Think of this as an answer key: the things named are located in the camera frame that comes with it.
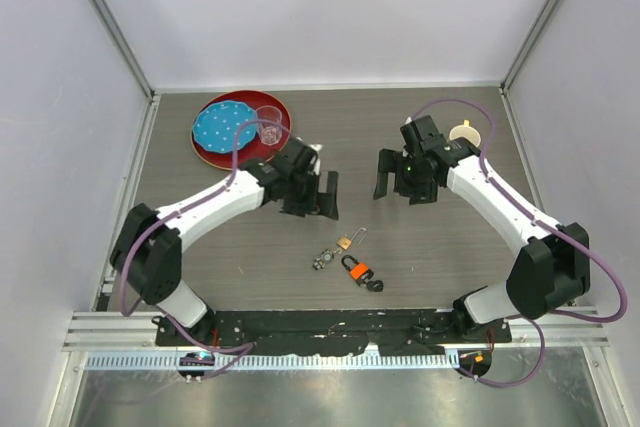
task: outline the red bowl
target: red bowl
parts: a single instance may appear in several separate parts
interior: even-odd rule
[[[238,90],[235,92],[229,92],[228,94],[216,97],[207,105],[205,105],[200,112],[209,107],[209,105],[216,102],[223,102],[225,100],[234,100],[236,102],[244,102],[252,109],[257,109],[264,105],[273,105],[280,112],[282,112],[282,125],[291,130],[291,115],[282,102],[276,99],[274,96],[266,94],[264,92],[258,92],[256,90]],[[288,132],[282,132],[282,139],[276,145],[265,145],[260,142],[260,136],[256,134],[251,142],[244,146],[242,150],[238,151],[238,165],[245,160],[260,158],[263,160],[269,160],[273,157],[289,139]],[[193,131],[191,132],[191,146],[196,151],[198,157],[204,160],[207,164],[217,167],[222,170],[231,170],[232,154],[216,154],[215,152],[207,152],[204,150],[193,138]]]

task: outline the white backdrop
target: white backdrop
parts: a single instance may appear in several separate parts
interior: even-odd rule
[[[629,409],[640,406],[638,32],[640,0],[563,0],[512,91],[547,211],[580,222],[628,291],[629,312],[607,333],[632,393]],[[603,315],[618,308],[595,264],[589,297]]]
[[[144,98],[88,0],[0,0],[0,418],[44,424]]]
[[[156,88],[499,81],[544,0],[107,0]]]

